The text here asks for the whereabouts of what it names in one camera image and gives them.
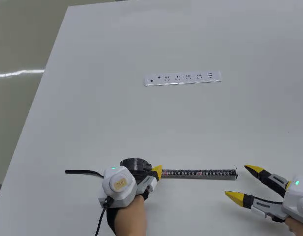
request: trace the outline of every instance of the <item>white table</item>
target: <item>white table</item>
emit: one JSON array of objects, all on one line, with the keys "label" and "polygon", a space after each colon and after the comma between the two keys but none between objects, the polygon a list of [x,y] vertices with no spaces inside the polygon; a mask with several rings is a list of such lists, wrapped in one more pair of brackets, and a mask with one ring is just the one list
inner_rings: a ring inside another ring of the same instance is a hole
[{"label": "white table", "polygon": [[[221,70],[220,83],[144,87]],[[91,236],[102,172],[238,167],[237,181],[159,182],[148,235],[286,236],[224,190],[278,195],[244,164],[303,173],[303,0],[142,0],[68,8],[0,192],[0,236]],[[106,220],[100,234],[113,235]]]}]

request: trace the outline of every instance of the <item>electrical outlet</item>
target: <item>electrical outlet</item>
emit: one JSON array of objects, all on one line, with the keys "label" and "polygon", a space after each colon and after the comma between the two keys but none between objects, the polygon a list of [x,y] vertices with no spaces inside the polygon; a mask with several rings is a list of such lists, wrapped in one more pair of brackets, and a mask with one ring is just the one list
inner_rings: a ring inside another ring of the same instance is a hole
[{"label": "electrical outlet", "polygon": [[181,72],[148,75],[145,77],[145,86],[194,84],[220,81],[221,73],[219,71]]},{"label": "electrical outlet", "polygon": [[170,75],[165,75],[164,80],[165,80],[165,82],[166,82],[167,84],[169,84],[169,83],[170,83],[170,80],[171,80],[171,76],[170,76]]}]

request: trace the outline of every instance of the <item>tape measure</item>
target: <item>tape measure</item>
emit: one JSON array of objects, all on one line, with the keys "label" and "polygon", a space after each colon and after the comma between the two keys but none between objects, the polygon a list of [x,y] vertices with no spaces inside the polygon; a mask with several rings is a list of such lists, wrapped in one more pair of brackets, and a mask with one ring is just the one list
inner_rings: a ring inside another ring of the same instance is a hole
[{"label": "tape measure", "polygon": [[162,169],[161,178],[199,178],[236,180],[236,169],[229,170],[170,170]]}]

